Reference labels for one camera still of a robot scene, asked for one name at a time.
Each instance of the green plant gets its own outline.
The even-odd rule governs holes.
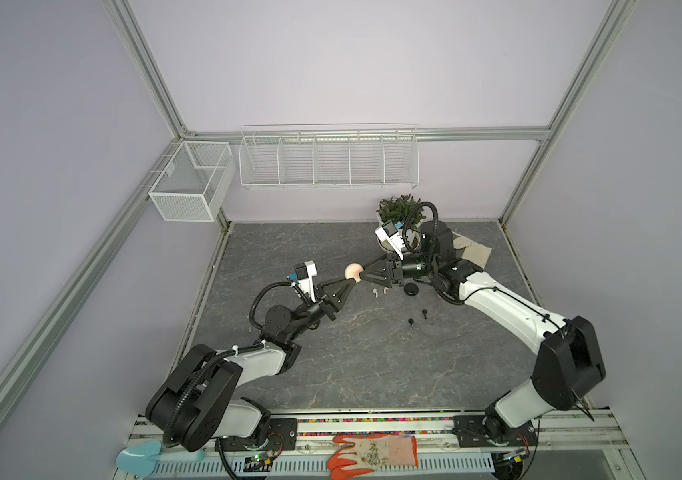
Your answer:
[[[397,222],[404,222],[405,217],[408,216],[410,210],[413,209],[417,204],[421,203],[421,199],[414,199],[412,195],[403,195],[401,197],[391,197],[388,200],[381,200],[379,202],[380,206],[377,210],[381,221],[386,223],[392,221],[395,224]],[[426,217],[423,215],[423,207],[416,215],[413,216],[413,221],[411,222],[413,226],[418,224],[421,220]]]

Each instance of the potted plant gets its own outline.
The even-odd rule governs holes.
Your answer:
[[[379,226],[382,226],[389,221],[392,221],[395,224],[397,222],[404,222],[405,217],[408,216],[410,210],[420,203],[420,198],[416,200],[410,194],[381,200],[379,202],[379,209],[375,212],[375,216],[379,221]],[[408,230],[408,233],[403,235],[403,238],[405,238],[410,245],[417,246],[419,244],[419,236],[414,232],[414,230],[417,230],[419,225],[421,225],[425,219],[426,217],[423,215],[423,208],[420,212],[413,216],[413,220],[411,221],[410,225],[411,230]],[[399,233],[401,235],[403,234],[402,228],[399,229]],[[379,246],[381,247],[381,250],[384,250],[384,252],[394,251],[392,246],[389,245],[389,242],[382,243],[379,241]]]

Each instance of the robotic arm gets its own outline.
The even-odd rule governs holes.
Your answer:
[[[548,312],[503,287],[479,266],[457,258],[451,230],[437,220],[436,209],[427,202],[416,206],[414,212],[421,206],[431,208],[434,217],[420,228],[421,250],[404,243],[396,226],[384,225],[382,232],[376,232],[379,238],[386,236],[393,245],[402,242],[408,252],[382,255],[360,267],[359,275],[347,269],[349,278],[319,284],[313,281],[317,274],[314,263],[298,264],[288,281],[265,287],[250,307],[250,323],[260,331],[253,345],[226,351],[205,345],[193,347],[146,408],[146,418],[163,429],[164,445],[180,443],[194,451],[210,438],[221,437],[240,437],[245,444],[264,445],[269,411],[249,398],[233,400],[234,389],[287,371],[301,350],[297,338],[319,327],[325,316],[335,320],[355,283],[361,280],[393,287],[407,278],[429,278],[444,300],[480,310],[538,356],[530,379],[486,408],[481,424],[456,428],[457,435],[469,433],[506,445],[532,426],[533,418],[576,406],[605,378],[591,323],[579,316],[568,320]],[[405,219],[403,231],[409,228],[412,214]],[[294,288],[302,303],[295,309],[271,306],[263,323],[257,322],[254,316],[259,302],[279,286]]]

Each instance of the glove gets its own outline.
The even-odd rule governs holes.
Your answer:
[[[415,437],[374,433],[366,436],[333,437],[334,443],[348,444],[328,460],[330,480],[365,475],[380,466],[418,466]]]

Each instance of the white wire basket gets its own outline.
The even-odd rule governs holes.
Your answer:
[[[228,142],[185,140],[149,197],[165,220],[214,222],[236,169]]]
[[[240,144],[246,188],[415,187],[415,130],[292,136],[247,135]]]

